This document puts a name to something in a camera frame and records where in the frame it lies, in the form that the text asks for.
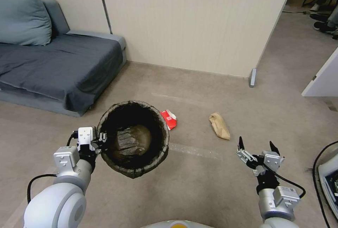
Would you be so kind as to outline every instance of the gray sofa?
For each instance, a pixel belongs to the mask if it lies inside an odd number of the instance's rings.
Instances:
[[[126,63],[123,37],[70,30],[56,0],[46,46],[0,44],[0,100],[82,116]]]

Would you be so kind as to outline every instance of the gray carpet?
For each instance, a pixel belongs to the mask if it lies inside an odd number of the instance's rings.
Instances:
[[[81,118],[0,102],[0,226],[22,227],[27,183],[55,171],[52,154],[72,130],[97,125],[114,103],[141,100],[177,116],[171,151],[158,168],[134,180],[99,157],[80,227],[137,228],[168,219],[258,227],[256,178],[235,154],[240,135],[251,153],[260,154],[274,142],[286,156],[279,173],[308,192],[296,208],[296,223],[324,227],[310,168],[318,152],[338,140],[338,112],[323,98],[304,98],[301,92],[337,41],[313,30],[312,23],[305,15],[282,14],[258,66],[255,88],[244,78],[128,63]],[[230,141],[212,131],[208,117],[216,111],[229,127]],[[51,182],[37,181],[33,194]]]

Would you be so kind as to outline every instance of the gray bed sheet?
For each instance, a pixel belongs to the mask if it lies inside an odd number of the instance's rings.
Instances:
[[[59,35],[47,46],[0,44],[0,82],[83,111],[94,103],[123,61],[117,41]]]

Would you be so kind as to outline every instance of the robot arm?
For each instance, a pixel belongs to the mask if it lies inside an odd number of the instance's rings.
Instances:
[[[86,210],[86,189],[95,159],[106,142],[106,134],[95,139],[95,127],[78,130],[76,146],[60,147],[54,153],[57,177],[28,204],[24,228],[76,228]]]
[[[251,155],[244,149],[242,137],[239,138],[237,155],[251,169],[257,177],[256,187],[259,195],[259,210],[264,224],[261,228],[298,227],[293,209],[299,203],[300,196],[293,188],[280,186],[276,171],[285,157],[281,157],[279,150],[270,142],[271,151],[263,151],[261,155]]]

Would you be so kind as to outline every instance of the black shoe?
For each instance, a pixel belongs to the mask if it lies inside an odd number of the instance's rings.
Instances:
[[[328,33],[328,34],[331,34],[332,32],[336,30],[335,27],[329,27],[326,25],[326,23],[319,22],[319,21],[316,21],[315,23],[313,23],[313,28],[320,32]]]
[[[327,22],[328,16],[317,13],[311,13],[310,18],[320,22]]]

